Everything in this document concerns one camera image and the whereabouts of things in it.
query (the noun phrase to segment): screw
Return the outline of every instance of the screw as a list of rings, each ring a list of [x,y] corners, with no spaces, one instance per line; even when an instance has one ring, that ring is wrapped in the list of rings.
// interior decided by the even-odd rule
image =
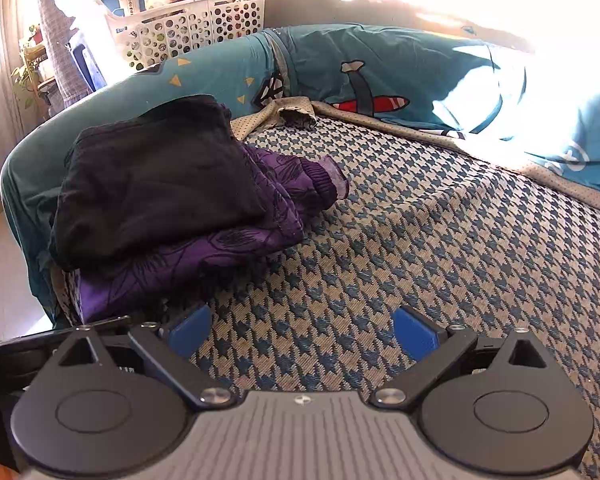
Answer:
[[[305,394],[298,395],[297,397],[294,397],[294,402],[296,404],[300,404],[300,406],[304,406],[305,404],[311,402],[311,397]]]
[[[380,402],[380,404],[386,404],[387,406],[394,406],[395,404],[400,404],[404,402],[407,396],[404,394],[404,391],[399,390],[398,388],[382,388],[381,390],[376,391],[376,400]]]
[[[224,404],[231,400],[231,392],[224,388],[205,388],[202,390],[200,400],[207,404]]]

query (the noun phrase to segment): blue gripper pad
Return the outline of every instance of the blue gripper pad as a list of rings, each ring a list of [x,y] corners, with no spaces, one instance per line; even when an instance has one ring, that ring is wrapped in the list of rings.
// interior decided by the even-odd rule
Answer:
[[[394,334],[402,350],[420,361],[446,341],[446,330],[428,317],[402,306],[394,312]]]
[[[176,354],[189,359],[211,333],[211,309],[204,305],[179,322],[167,336],[167,343]]]

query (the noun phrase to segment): round black disc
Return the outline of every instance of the round black disc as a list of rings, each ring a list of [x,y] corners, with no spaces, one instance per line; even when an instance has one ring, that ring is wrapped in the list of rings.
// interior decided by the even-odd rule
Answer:
[[[443,383],[422,403],[422,430],[443,454],[480,471],[533,475],[574,463],[593,418],[577,391],[554,377],[511,366]]]
[[[139,374],[94,364],[39,378],[11,429],[30,459],[61,474],[130,472],[168,450],[187,420],[176,393]]]

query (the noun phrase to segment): houndstooth fabric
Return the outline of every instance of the houndstooth fabric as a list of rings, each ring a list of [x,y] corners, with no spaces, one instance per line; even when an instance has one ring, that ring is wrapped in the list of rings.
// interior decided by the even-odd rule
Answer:
[[[528,325],[594,412],[582,465],[600,478],[600,211],[487,163],[327,118],[257,146],[331,155],[350,179],[299,246],[219,271],[193,360],[234,388],[365,395],[411,365],[391,314],[500,337]]]
[[[91,93],[71,57],[71,53],[65,47],[65,44],[76,32],[69,30],[73,19],[66,17],[56,7],[54,0],[38,0],[38,8],[46,54],[54,67],[56,83],[66,108]]]

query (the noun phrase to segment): folded clothing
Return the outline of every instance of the folded clothing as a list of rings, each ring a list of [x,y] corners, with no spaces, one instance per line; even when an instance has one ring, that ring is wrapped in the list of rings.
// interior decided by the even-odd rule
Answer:
[[[236,266],[300,243],[304,222],[349,193],[347,179],[329,156],[313,162],[248,144],[240,149],[265,207],[263,218],[162,245],[115,265],[70,273],[72,302],[83,322],[138,308],[205,267]]]
[[[56,262],[88,269],[260,220],[230,118],[211,96],[196,95],[80,133],[52,229]]]

